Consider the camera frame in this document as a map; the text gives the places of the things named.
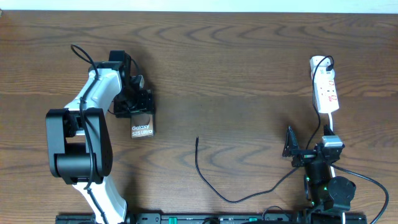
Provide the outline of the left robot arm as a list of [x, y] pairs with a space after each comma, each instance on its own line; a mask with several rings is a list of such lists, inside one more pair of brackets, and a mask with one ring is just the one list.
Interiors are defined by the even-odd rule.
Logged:
[[88, 79], [64, 108], [45, 117], [50, 172], [88, 202], [93, 213], [57, 215], [56, 223], [135, 223], [136, 216], [118, 192], [111, 169], [113, 148], [107, 113], [130, 120], [131, 138], [155, 134], [153, 92], [144, 86], [136, 61], [112, 50], [107, 61], [95, 62], [81, 47], [72, 51], [88, 62]]

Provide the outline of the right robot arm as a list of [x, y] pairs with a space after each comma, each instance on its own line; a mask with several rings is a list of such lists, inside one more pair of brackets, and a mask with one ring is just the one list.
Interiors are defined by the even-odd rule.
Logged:
[[291, 127], [287, 128], [282, 155], [292, 158], [292, 167], [305, 169], [305, 194], [310, 208], [298, 212], [301, 223], [344, 223], [351, 208], [356, 185], [342, 176], [334, 176], [331, 165], [340, 159], [345, 145], [327, 126], [322, 141], [313, 149], [301, 149]]

